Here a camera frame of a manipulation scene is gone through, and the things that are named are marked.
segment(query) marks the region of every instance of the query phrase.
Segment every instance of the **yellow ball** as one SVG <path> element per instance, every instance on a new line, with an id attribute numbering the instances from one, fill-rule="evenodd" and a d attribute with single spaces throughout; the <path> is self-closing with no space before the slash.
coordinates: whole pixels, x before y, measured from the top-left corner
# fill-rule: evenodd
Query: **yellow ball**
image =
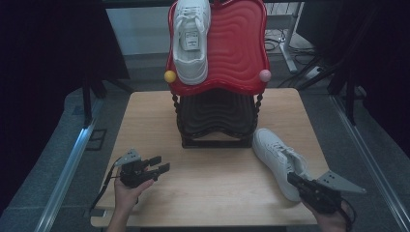
<path id="1" fill-rule="evenodd" d="M 167 71 L 165 72 L 165 74 L 163 75 L 164 79 L 166 82 L 168 83 L 172 83 L 175 81 L 175 79 L 177 78 L 177 74 L 175 74 L 174 71 Z"/>

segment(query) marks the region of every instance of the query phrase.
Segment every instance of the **shoe tongue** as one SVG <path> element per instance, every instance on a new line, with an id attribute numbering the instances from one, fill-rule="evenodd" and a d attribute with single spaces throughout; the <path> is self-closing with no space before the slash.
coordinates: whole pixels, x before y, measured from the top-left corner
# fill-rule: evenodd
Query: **shoe tongue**
<path id="1" fill-rule="evenodd" d="M 287 163 L 286 163 L 287 173 L 295 172 L 295 167 L 294 166 L 295 166 L 294 160 L 290 156 L 287 156 Z"/>
<path id="2" fill-rule="evenodd" d="M 194 18 L 190 18 L 182 25 L 182 33 L 180 36 L 181 47 L 184 50 L 199 49 L 199 31 L 196 27 Z"/>

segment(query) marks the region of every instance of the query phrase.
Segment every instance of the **human hand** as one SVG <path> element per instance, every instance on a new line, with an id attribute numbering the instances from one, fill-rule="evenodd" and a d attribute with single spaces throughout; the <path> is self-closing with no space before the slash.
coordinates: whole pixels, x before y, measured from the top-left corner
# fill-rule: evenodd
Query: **human hand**
<path id="1" fill-rule="evenodd" d="M 313 213 L 323 232 L 346 231 L 346 220 L 339 212 L 334 212 L 331 215 L 319 214 L 307 202 L 302 200 L 302 203 Z M 348 206 L 344 201 L 341 202 L 341 209 L 346 213 L 348 212 Z"/>
<path id="2" fill-rule="evenodd" d="M 120 173 L 121 167 L 118 168 L 117 176 L 120 176 Z M 114 182 L 115 209 L 129 214 L 142 191 L 150 187 L 152 184 L 154 184 L 154 180 L 146 181 L 137 188 L 129 188 L 124 185 L 120 178 L 116 178 Z"/>

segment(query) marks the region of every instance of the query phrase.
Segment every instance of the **shoe stand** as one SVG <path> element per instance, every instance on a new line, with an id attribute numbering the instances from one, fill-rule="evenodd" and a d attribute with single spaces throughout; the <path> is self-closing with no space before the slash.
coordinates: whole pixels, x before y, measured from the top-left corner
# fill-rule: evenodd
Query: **shoe stand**
<path id="1" fill-rule="evenodd" d="M 168 16 L 171 44 L 174 3 Z M 184 148 L 247 148 L 257 127 L 262 94 L 271 74 L 265 51 L 262 1 L 211 4 L 208 76 L 197 85 L 169 83 Z M 167 71 L 176 72 L 170 48 Z M 223 133 L 226 137 L 213 137 Z"/>

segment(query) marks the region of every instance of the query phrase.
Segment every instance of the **red plastic tray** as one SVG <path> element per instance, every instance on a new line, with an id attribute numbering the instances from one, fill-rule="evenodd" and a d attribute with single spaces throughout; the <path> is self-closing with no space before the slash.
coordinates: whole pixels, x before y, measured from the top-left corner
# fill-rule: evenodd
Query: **red plastic tray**
<path id="1" fill-rule="evenodd" d="M 168 13 L 171 47 L 167 71 L 174 71 L 172 60 L 173 16 L 176 2 Z M 244 95 L 264 92 L 266 82 L 259 78 L 269 70 L 265 50 L 266 9 L 258 0 L 230 0 L 211 4 L 211 27 L 208 32 L 208 76 L 198 85 L 186 85 L 179 78 L 169 83 L 173 94 L 189 96 L 222 88 Z"/>

